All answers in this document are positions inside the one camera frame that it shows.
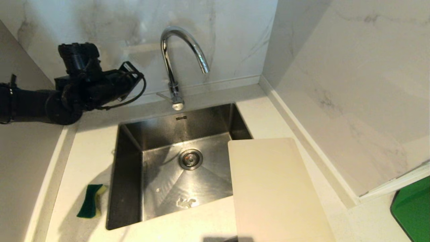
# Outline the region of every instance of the chrome faucet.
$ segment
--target chrome faucet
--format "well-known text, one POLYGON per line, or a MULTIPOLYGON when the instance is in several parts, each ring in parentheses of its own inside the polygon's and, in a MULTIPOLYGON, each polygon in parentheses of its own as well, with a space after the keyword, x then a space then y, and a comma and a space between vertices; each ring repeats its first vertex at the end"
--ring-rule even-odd
POLYGON ((174 110, 179 111, 184 108, 184 99, 181 96, 181 92, 179 91, 178 82, 173 77, 172 72, 172 64, 170 63, 169 53, 167 52, 167 39, 172 36, 178 36, 183 41, 185 41, 188 46, 193 50, 194 55, 196 55, 197 61, 199 62, 200 69, 202 69, 203 73, 209 72, 209 66, 206 62, 205 55, 203 54, 202 49, 200 48, 197 41, 181 27, 178 26, 170 26, 167 27, 163 33, 161 34, 161 51, 163 52, 164 63, 166 64, 167 74, 169 75, 169 90, 170 90, 170 98, 172 100, 172 107, 174 110))

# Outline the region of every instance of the green mat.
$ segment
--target green mat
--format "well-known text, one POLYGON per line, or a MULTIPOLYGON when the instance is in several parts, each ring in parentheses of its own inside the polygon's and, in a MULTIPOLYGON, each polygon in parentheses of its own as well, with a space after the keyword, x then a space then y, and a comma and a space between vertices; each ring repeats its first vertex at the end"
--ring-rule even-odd
POLYGON ((391 204, 391 214, 413 242, 429 242, 430 177, 399 190, 391 204))

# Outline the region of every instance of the cutting board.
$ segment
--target cutting board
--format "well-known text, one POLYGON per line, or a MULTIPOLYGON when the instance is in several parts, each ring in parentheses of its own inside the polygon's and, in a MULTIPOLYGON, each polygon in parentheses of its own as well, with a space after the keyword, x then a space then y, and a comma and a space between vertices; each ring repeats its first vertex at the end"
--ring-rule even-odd
POLYGON ((334 242, 294 139, 228 143, 239 242, 334 242))

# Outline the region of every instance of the white wall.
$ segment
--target white wall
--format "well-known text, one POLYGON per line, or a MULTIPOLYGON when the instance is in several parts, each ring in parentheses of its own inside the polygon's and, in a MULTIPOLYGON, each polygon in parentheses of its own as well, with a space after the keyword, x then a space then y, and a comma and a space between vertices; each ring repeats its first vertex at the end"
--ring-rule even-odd
POLYGON ((430 157, 429 16, 427 0, 278 4, 263 75, 357 195, 430 157))
POLYGON ((277 0, 16 0, 0 2, 0 19, 50 80, 65 75, 57 46, 92 42, 104 70, 129 60, 144 73, 146 93, 167 90, 160 50, 169 25, 188 30, 209 62, 203 75, 190 48, 172 37, 182 87, 260 75, 277 0))
MULTIPOLYGON (((53 85, 0 22, 0 82, 18 76, 19 88, 52 89, 53 85)), ((20 242, 62 126, 42 123, 0 125, 0 234, 20 242)))

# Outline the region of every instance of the drain strainer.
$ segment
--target drain strainer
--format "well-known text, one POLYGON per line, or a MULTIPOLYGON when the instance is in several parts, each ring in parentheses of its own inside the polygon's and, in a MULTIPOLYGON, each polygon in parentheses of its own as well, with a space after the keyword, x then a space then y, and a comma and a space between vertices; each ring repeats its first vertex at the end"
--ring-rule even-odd
POLYGON ((196 149, 188 149, 184 151, 179 157, 179 164, 185 170, 195 170, 203 162, 203 155, 196 149))

